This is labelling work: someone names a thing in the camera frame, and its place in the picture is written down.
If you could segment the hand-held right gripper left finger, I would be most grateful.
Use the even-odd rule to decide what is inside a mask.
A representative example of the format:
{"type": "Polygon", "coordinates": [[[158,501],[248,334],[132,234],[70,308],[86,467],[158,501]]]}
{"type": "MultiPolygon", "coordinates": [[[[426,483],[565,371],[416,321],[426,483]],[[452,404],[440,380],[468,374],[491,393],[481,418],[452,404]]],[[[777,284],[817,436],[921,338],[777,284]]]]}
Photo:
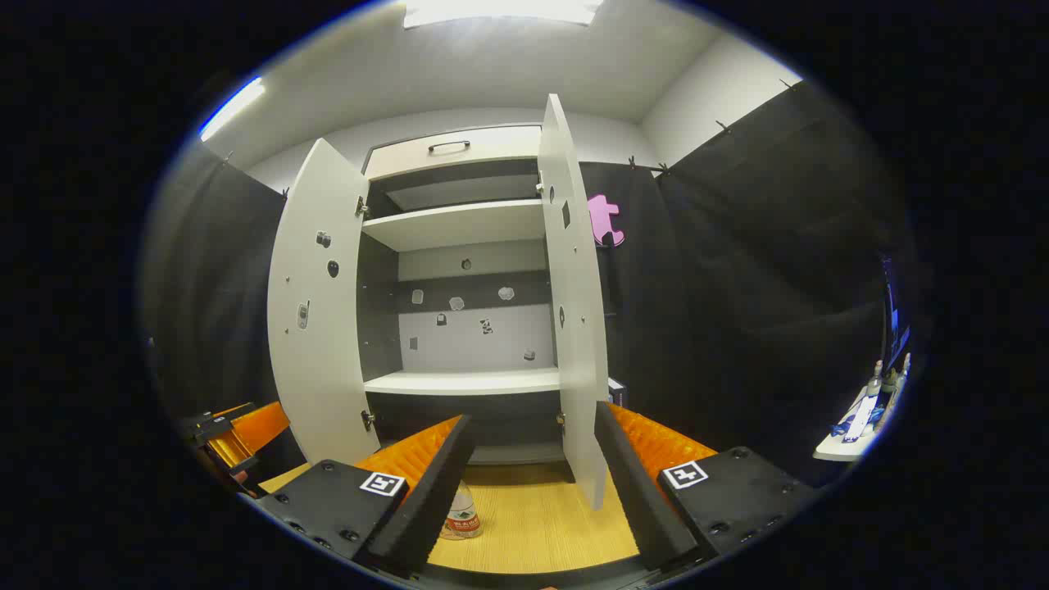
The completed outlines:
{"type": "Polygon", "coordinates": [[[256,509],[337,561],[412,574],[429,560],[474,451],[471,415],[456,415],[354,465],[322,460],[256,509]]]}

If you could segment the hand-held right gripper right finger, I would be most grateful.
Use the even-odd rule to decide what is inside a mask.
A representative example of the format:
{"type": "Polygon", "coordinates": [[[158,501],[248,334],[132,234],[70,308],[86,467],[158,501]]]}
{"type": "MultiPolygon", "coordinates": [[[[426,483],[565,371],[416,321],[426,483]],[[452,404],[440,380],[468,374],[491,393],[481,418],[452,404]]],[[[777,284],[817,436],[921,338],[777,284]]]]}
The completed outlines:
{"type": "Polygon", "coordinates": [[[746,446],[718,452],[639,412],[600,401],[593,422],[642,564],[667,571],[756,544],[817,490],[746,446]]]}

